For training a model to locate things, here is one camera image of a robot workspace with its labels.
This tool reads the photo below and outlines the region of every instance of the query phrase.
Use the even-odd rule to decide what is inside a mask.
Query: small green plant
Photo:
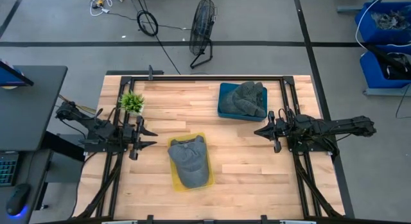
[[[144,98],[141,94],[134,94],[133,92],[124,93],[121,97],[121,108],[127,112],[140,113],[144,105]]]

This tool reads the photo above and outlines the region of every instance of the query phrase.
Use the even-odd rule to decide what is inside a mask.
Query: desk fan
[[[190,64],[192,69],[210,61],[213,58],[213,42],[210,39],[210,35],[213,30],[214,21],[214,3],[212,0],[201,0],[194,15],[189,42],[190,51],[197,56]],[[205,54],[204,51],[206,50],[208,44],[210,44],[210,57],[203,62],[195,64],[197,59],[201,55]]]

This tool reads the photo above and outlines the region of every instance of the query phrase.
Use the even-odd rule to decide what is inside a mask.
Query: concrete floor
[[[293,0],[213,0],[218,17],[211,38],[217,41],[303,42]],[[362,4],[366,0],[301,0],[312,42],[354,42],[354,14],[337,14],[338,5]],[[0,1],[0,24],[15,0]],[[199,0],[146,0],[159,24],[191,27]],[[130,0],[114,2],[111,12],[134,18]],[[189,40],[189,32],[160,28],[163,41]],[[108,70],[143,70],[151,64],[175,74],[160,47],[107,47],[103,42],[155,42],[138,31],[135,21],[113,15],[91,17],[89,0],[23,0],[7,27],[2,42],[100,42],[100,47],[2,47],[0,57],[16,65],[66,65],[69,68],[61,94],[89,107],[96,107],[103,77]],[[167,52],[182,74],[312,74],[305,47],[216,46],[214,58],[192,71],[193,55],[186,46],[168,46]],[[324,92],[332,119],[365,115],[376,124],[371,138],[349,137],[339,142],[342,164],[356,218],[411,221],[411,152],[408,133],[411,120],[395,118],[400,98],[362,95],[366,82],[358,47],[315,47]],[[402,115],[411,101],[405,100]],[[55,119],[54,133],[76,134]],[[62,194],[65,205],[53,194]],[[32,222],[63,220],[71,214],[75,184],[49,187],[46,203],[53,210],[35,213]]]

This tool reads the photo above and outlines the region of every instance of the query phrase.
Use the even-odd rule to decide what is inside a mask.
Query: blue bin
[[[218,97],[218,116],[219,117],[224,117],[224,118],[231,118],[231,119],[241,119],[245,121],[264,121],[264,119],[267,116],[267,89],[263,88],[263,106],[264,106],[264,111],[265,111],[265,116],[264,117],[253,117],[253,116],[243,116],[243,115],[236,115],[236,114],[225,114],[222,113],[220,110],[220,102],[224,98],[224,96],[236,89],[239,85],[235,83],[222,83],[220,85],[220,95]]]
[[[361,16],[371,3],[365,3],[361,12],[355,17],[355,22],[360,22]],[[402,44],[411,41],[410,31],[405,30],[382,30],[377,28],[375,20],[371,17],[371,12],[390,13],[392,10],[400,10],[411,5],[411,2],[403,3],[376,3],[364,15],[360,25],[360,33],[365,42],[375,42],[383,44]]]
[[[405,53],[411,55],[410,47],[396,47],[396,46],[377,46],[386,53],[396,52]],[[402,88],[411,80],[387,80],[382,72],[380,64],[377,61],[376,56],[368,51],[360,59],[362,71],[364,72],[365,79],[367,80],[368,88],[370,89],[398,89]]]

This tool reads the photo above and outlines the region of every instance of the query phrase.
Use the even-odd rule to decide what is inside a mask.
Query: black desk
[[[0,222],[28,223],[33,210],[41,202],[41,192],[54,151],[83,161],[83,150],[46,131],[58,94],[66,76],[64,66],[17,66],[33,87],[13,90],[0,89],[0,151],[14,150],[17,144],[22,162],[16,185],[31,185],[25,208],[16,217],[6,213],[6,202],[13,187],[0,187]]]

